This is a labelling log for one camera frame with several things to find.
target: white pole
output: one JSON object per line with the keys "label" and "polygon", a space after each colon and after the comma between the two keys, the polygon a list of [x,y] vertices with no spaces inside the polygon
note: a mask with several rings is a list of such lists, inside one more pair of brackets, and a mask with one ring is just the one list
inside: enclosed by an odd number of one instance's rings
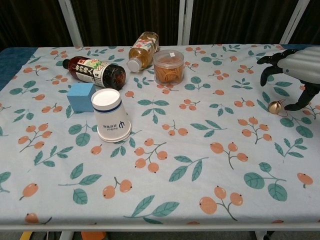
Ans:
{"label": "white pole", "polygon": [[294,34],[296,27],[304,14],[310,0],[299,0],[295,6],[295,9],[291,15],[290,21],[286,26],[286,29],[280,40],[280,44],[288,44],[292,35]]}
{"label": "white pole", "polygon": [[83,47],[77,20],[70,0],[58,0],[73,46]]}
{"label": "white pole", "polygon": [[185,6],[186,0],[180,0],[179,5],[179,27],[178,27],[178,42],[177,45],[182,45],[184,26],[185,26]]}
{"label": "white pole", "polygon": [[182,45],[189,44],[193,7],[194,7],[194,0],[186,0],[186,11],[185,11],[185,19],[184,19]]}

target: dark curtain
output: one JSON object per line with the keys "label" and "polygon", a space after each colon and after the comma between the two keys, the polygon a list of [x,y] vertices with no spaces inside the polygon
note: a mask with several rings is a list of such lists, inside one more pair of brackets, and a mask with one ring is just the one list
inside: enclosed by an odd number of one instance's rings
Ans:
{"label": "dark curtain", "polygon": [[85,46],[131,46],[145,31],[177,45],[179,0],[72,0]]}
{"label": "dark curtain", "polygon": [[58,1],[1,1],[0,49],[46,46],[72,46]]}
{"label": "dark curtain", "polygon": [[320,45],[320,1],[311,0],[289,41],[290,44]]}
{"label": "dark curtain", "polygon": [[189,43],[279,43],[297,2],[194,0]]}

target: floral tablecloth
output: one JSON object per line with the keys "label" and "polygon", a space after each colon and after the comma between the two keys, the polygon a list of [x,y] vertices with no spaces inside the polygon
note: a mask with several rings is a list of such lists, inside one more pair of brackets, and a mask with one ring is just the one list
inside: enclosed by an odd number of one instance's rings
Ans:
{"label": "floral tablecloth", "polygon": [[[320,98],[296,112],[304,86],[284,74],[260,86],[262,56],[279,45],[167,46],[184,80],[158,85],[154,67],[129,72],[130,50],[43,47],[0,92],[0,226],[139,229],[311,224],[320,219]],[[92,112],[74,112],[62,61],[121,65],[129,138],[103,142]]]}

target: blue cube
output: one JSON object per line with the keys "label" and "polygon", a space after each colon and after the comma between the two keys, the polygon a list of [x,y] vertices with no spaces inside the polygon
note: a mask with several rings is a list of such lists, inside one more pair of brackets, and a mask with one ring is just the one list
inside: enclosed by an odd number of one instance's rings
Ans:
{"label": "blue cube", "polygon": [[66,97],[74,112],[93,112],[91,97],[95,92],[96,89],[93,83],[75,83]]}

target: paper cup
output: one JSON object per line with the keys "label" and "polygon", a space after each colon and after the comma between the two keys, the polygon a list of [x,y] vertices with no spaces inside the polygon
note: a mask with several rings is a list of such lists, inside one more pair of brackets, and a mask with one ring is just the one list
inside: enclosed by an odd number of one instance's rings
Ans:
{"label": "paper cup", "polygon": [[105,88],[96,91],[91,101],[97,122],[97,132],[102,140],[115,143],[130,135],[131,123],[117,90]]}

